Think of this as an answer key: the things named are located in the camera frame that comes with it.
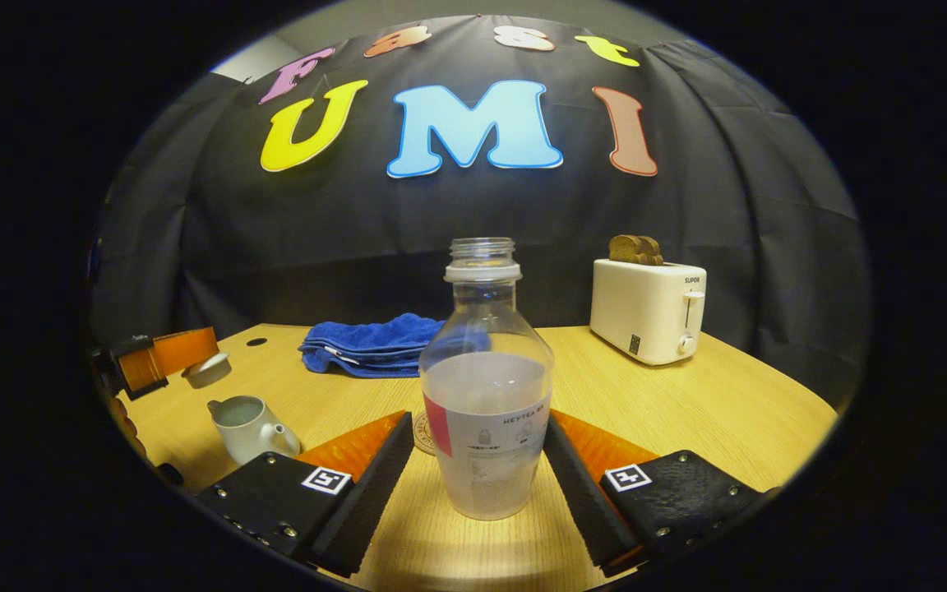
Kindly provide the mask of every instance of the blue letter m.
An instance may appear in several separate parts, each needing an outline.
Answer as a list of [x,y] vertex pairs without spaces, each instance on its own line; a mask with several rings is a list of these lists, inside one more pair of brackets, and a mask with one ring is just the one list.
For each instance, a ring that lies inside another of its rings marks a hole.
[[550,146],[538,97],[546,86],[529,80],[492,84],[473,109],[444,86],[403,90],[394,101],[404,105],[401,153],[386,166],[391,177],[429,175],[444,159],[429,150],[429,132],[441,139],[459,166],[477,159],[488,132],[496,128],[499,141],[488,151],[488,162],[501,169],[552,169],[562,155]]

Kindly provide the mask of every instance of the white toaster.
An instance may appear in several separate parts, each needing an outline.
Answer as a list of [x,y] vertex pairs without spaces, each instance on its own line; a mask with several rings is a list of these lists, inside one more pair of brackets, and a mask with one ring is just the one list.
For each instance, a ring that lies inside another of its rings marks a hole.
[[643,363],[672,363],[696,351],[706,293],[702,267],[598,259],[590,330]]

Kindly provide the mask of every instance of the blue towel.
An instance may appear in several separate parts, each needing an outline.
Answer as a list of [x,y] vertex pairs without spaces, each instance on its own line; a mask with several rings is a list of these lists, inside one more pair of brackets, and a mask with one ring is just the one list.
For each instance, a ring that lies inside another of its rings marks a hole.
[[[365,378],[416,377],[418,356],[441,326],[443,320],[411,313],[371,325],[322,322],[309,330],[298,349],[302,352],[302,363],[311,372],[326,372],[333,363],[349,374]],[[464,331],[441,345],[447,356],[485,351],[491,343],[486,333]]]

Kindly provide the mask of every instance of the bottle neck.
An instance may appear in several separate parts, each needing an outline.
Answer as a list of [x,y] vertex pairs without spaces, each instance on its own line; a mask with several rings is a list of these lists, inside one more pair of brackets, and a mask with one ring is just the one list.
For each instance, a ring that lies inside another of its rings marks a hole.
[[455,282],[456,312],[476,312],[478,308],[505,307],[516,310],[516,280]]

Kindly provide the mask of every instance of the clear plastic bottle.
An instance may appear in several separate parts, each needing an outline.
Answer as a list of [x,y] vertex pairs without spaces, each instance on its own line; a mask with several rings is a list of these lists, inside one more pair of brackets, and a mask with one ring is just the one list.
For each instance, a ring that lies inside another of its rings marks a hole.
[[509,238],[452,241],[455,313],[418,359],[448,497],[477,520],[529,502],[550,414],[553,353],[516,311],[513,252]]

